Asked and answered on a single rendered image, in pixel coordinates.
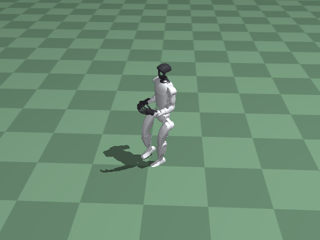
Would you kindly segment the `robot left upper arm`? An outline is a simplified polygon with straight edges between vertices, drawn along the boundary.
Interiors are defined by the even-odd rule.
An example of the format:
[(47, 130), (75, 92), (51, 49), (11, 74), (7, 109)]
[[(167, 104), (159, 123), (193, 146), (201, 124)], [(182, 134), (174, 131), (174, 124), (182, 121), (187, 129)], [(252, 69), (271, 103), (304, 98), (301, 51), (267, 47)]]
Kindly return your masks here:
[(167, 93), (169, 95), (169, 102), (168, 105), (166, 106), (166, 108), (170, 108), (170, 107), (174, 107), (175, 109), (175, 102), (176, 102), (176, 94), (177, 94), (177, 90), (175, 87), (173, 87), (172, 85), (167, 87)]

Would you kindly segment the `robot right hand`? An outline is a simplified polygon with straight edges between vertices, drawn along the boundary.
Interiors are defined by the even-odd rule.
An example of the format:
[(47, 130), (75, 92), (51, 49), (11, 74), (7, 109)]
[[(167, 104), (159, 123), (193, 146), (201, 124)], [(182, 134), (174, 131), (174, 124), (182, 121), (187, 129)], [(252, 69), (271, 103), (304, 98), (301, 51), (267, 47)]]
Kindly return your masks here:
[[(145, 100), (143, 100), (143, 101), (140, 101), (139, 102), (139, 104), (137, 104), (137, 110), (139, 111), (141, 108), (140, 107), (142, 107), (142, 105), (143, 106), (145, 106), (145, 105), (148, 105), (148, 101), (150, 100), (150, 98), (147, 98), (147, 99), (145, 99)], [(143, 108), (143, 107), (142, 107)]]

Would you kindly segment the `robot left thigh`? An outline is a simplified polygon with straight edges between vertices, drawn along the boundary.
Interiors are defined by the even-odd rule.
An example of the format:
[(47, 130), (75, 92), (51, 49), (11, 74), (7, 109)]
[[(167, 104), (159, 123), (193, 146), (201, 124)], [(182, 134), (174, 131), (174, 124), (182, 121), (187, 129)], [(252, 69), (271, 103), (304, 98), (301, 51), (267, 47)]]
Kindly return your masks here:
[(174, 128), (174, 123), (169, 118), (166, 118), (164, 123), (162, 124), (158, 135), (157, 135), (157, 144), (161, 148), (164, 143), (166, 142), (166, 139), (169, 135), (169, 130), (172, 130)]

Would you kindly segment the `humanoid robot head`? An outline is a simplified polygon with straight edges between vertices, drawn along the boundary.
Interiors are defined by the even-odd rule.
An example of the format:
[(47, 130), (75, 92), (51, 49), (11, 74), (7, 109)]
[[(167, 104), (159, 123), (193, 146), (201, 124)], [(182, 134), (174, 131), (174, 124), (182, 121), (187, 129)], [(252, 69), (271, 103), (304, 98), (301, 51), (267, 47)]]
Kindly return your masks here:
[[(165, 74), (166, 74), (167, 72), (170, 72), (170, 71), (172, 70), (171, 66), (170, 66), (169, 64), (167, 64), (167, 63), (163, 63), (163, 64), (160, 64), (160, 65), (157, 67), (157, 69), (158, 69), (158, 77), (160, 78), (160, 82), (161, 82), (162, 84), (167, 83), (167, 82), (170, 83), (170, 81), (168, 80), (168, 77), (165, 76)], [(160, 72), (162, 72), (163, 75), (160, 75)], [(164, 81), (167, 81), (167, 82), (164, 82)]]

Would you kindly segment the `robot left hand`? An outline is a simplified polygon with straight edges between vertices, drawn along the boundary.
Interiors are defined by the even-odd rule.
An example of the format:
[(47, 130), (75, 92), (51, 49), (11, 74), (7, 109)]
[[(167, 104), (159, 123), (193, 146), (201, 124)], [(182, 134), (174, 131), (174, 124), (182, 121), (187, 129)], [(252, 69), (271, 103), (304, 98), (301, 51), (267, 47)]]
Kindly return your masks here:
[(140, 108), (141, 108), (142, 110), (139, 108), (139, 112), (140, 112), (141, 114), (151, 115), (151, 116), (153, 116), (155, 113), (158, 112), (157, 110), (151, 109), (148, 104), (147, 104), (147, 106), (148, 106), (148, 108), (146, 108), (146, 107), (144, 107), (144, 106), (142, 105), (142, 107), (145, 108), (145, 109), (143, 109), (143, 108), (140, 106)]

